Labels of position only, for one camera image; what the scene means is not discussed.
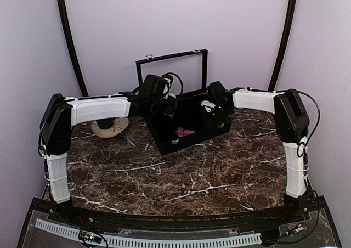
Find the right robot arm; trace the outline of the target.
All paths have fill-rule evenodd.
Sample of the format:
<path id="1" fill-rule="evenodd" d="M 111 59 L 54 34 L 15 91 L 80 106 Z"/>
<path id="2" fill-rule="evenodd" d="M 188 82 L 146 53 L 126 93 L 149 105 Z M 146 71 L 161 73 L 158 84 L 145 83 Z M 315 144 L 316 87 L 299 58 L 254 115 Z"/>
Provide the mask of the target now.
<path id="1" fill-rule="evenodd" d="M 251 87 L 227 90 L 219 82 L 206 88 L 209 99 L 202 103 L 208 114 L 234 109 L 250 109 L 273 115 L 277 136 L 281 139 L 286 155 L 286 196 L 299 199 L 308 190 L 308 144 L 321 118 L 318 102 L 309 94 L 296 89 L 264 91 Z M 318 118 L 313 130 L 309 131 L 310 118 L 301 96 L 309 98 L 316 106 Z"/>

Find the black front rail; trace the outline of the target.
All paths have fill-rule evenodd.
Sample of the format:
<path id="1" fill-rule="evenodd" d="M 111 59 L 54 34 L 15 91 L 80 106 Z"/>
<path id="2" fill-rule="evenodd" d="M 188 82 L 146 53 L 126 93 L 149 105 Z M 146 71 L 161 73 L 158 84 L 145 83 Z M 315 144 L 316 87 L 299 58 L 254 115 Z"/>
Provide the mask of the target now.
<path id="1" fill-rule="evenodd" d="M 75 226 L 100 232 L 116 232 L 119 229 L 160 230 L 215 230 L 238 227 L 240 229 L 267 230 L 284 223 L 301 221 L 299 214 L 285 216 L 284 207 L 260 211 L 229 213 L 209 216 L 143 216 L 115 212 L 103 212 L 72 207 L 69 222 Z"/>

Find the left black frame post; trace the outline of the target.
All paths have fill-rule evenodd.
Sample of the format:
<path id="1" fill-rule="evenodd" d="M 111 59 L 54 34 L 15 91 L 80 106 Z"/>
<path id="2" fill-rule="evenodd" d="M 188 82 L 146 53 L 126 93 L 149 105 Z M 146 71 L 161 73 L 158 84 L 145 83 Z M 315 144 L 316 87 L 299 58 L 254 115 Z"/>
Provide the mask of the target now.
<path id="1" fill-rule="evenodd" d="M 59 9 L 60 20 L 61 20 L 61 25 L 64 32 L 67 50 L 69 52 L 71 64 L 73 67 L 73 71 L 75 73 L 75 78 L 77 80 L 81 95 L 83 97 L 88 97 L 89 96 L 88 89 L 84 81 L 83 73 L 80 67 L 80 62 L 78 60 L 78 55 L 73 41 L 66 2 L 65 0 L 56 0 L 56 1 Z"/>

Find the black frame post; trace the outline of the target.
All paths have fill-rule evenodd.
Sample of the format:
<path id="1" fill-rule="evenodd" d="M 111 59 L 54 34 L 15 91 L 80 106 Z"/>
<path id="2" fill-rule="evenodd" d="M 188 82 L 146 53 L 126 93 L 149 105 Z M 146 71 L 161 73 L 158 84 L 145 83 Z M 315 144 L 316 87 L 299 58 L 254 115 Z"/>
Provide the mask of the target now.
<path id="1" fill-rule="evenodd" d="M 88 97 L 89 96 L 88 89 L 84 81 L 83 73 L 80 67 L 80 62 L 78 60 L 78 55 L 73 41 L 66 2 L 65 0 L 56 0 L 56 1 L 59 9 L 60 20 L 61 20 L 61 25 L 64 32 L 67 50 L 69 52 L 71 64 L 73 67 L 73 71 L 75 73 L 75 78 L 77 80 L 81 95 L 83 97 Z"/>
<path id="2" fill-rule="evenodd" d="M 296 7 L 296 2 L 297 0 L 288 0 L 287 4 L 287 11 L 286 11 L 286 17 L 285 17 L 285 22 L 284 22 L 284 27 L 282 31 L 282 36 L 281 36 L 281 41 L 276 57 L 276 61 L 274 64 L 273 72 L 270 78 L 270 82 L 268 85 L 268 90 L 273 91 L 276 88 L 276 85 L 278 83 L 279 75 L 281 72 L 281 68 L 283 65 L 289 37 L 290 37 L 290 32 L 291 32 L 291 27 L 293 23 L 293 17 L 295 14 L 295 7 Z"/>

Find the green circuit board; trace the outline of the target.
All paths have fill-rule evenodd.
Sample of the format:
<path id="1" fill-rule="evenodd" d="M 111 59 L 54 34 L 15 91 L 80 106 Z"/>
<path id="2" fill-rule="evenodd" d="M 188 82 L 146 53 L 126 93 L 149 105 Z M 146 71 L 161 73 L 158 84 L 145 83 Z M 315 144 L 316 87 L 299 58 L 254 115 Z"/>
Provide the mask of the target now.
<path id="1" fill-rule="evenodd" d="M 98 235 L 95 235 L 91 232 L 81 231 L 78 234 L 78 239 L 87 244 L 100 244 L 102 242 L 102 238 Z"/>

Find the right black frame post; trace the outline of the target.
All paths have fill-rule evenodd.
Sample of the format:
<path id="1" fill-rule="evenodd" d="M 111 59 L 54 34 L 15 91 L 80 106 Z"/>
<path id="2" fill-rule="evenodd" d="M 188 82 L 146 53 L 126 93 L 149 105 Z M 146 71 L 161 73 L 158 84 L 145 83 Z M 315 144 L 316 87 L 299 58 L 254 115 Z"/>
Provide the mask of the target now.
<path id="1" fill-rule="evenodd" d="M 278 83 L 279 75 L 281 72 L 281 68 L 283 65 L 289 37 L 290 37 L 290 32 L 291 32 L 291 27 L 293 23 L 293 17 L 295 14 L 295 7 L 296 7 L 296 2 L 297 0 L 288 0 L 287 4 L 287 11 L 286 11 L 286 17 L 285 17 L 285 22 L 284 22 L 284 27 L 282 31 L 282 36 L 281 36 L 281 41 L 276 57 L 276 61 L 274 64 L 273 72 L 270 78 L 270 82 L 268 85 L 268 90 L 273 91 L 276 88 L 276 85 Z"/>

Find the dark blue mug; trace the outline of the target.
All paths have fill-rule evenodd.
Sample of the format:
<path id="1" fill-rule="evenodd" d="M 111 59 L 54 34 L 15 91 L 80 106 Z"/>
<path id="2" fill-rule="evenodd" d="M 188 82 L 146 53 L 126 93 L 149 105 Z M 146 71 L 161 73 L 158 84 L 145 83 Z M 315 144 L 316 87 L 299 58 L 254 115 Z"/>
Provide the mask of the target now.
<path id="1" fill-rule="evenodd" d="M 114 125 L 113 118 L 96 120 L 96 122 L 97 122 L 99 128 L 103 129 L 103 130 L 109 129 L 109 128 L 113 127 L 113 125 Z"/>

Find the cream brown sock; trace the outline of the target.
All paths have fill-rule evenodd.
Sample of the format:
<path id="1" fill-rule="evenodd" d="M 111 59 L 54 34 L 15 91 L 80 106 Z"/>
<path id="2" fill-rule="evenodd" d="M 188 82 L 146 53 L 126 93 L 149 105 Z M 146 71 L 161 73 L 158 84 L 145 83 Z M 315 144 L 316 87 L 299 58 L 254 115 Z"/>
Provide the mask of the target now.
<path id="1" fill-rule="evenodd" d="M 176 99 L 177 98 L 177 96 L 174 93 L 169 93 L 168 97 L 172 98 L 172 99 Z"/>

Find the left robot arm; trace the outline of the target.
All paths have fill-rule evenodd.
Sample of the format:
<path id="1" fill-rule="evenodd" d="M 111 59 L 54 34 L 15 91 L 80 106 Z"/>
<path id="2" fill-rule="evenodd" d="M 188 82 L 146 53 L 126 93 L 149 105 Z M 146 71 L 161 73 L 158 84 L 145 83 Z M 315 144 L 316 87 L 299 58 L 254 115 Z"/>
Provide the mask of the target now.
<path id="1" fill-rule="evenodd" d="M 147 75 L 131 92 L 85 98 L 65 98 L 57 93 L 51 97 L 39 125 L 38 154 L 45 160 L 45 178 L 59 204 L 55 213 L 64 223 L 77 220 L 77 211 L 66 203 L 70 200 L 67 156 L 72 127 L 94 120 L 170 115 L 177 103 L 177 96 L 170 93 L 172 83 L 171 73 Z"/>

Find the magenta purple sock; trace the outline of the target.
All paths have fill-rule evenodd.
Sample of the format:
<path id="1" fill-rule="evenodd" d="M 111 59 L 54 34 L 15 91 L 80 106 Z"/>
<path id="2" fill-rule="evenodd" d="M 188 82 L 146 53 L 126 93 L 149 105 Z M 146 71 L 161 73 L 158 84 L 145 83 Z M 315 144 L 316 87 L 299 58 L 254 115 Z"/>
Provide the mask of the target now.
<path id="1" fill-rule="evenodd" d="M 193 130 L 183 129 L 181 127 L 179 127 L 175 132 L 179 138 L 186 137 L 195 133 Z"/>

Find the black display box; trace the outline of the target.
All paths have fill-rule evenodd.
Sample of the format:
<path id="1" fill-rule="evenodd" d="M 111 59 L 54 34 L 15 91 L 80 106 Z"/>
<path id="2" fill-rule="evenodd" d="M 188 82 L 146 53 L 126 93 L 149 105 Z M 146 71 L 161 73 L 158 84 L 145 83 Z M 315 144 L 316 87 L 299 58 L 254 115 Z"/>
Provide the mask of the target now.
<path id="1" fill-rule="evenodd" d="M 146 77 L 143 77 L 141 66 L 147 63 L 197 54 L 201 54 L 202 56 L 201 89 L 187 93 L 180 91 L 180 93 L 177 95 L 178 103 L 173 116 L 154 114 L 154 102 L 163 97 L 161 91 L 161 88 L 165 86 L 165 80 L 163 77 L 176 77 L 176 74 L 173 72 L 167 72 L 162 76 L 148 74 Z M 214 127 L 206 127 L 204 124 L 202 113 L 204 112 L 205 108 L 201 106 L 201 102 L 209 99 L 209 96 L 206 93 L 206 88 L 209 86 L 206 84 L 207 62 L 208 51 L 206 49 L 174 53 L 136 61 L 139 87 L 136 88 L 135 91 L 145 98 L 146 101 L 150 102 L 149 109 L 151 114 L 146 116 L 145 119 L 162 155 L 166 155 L 222 135 L 229 132 L 231 128 L 232 120 Z M 193 130 L 195 133 L 179 138 L 176 134 L 176 130 L 179 127 Z"/>

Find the beige ceramic saucer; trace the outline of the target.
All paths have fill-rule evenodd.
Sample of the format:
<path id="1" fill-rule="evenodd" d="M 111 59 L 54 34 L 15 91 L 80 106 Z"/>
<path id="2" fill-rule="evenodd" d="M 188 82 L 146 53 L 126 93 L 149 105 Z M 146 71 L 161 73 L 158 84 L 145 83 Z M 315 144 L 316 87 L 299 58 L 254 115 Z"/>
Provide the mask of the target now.
<path id="1" fill-rule="evenodd" d="M 99 138 L 112 138 L 122 133 L 129 125 L 128 118 L 103 119 L 92 122 L 92 132 Z"/>

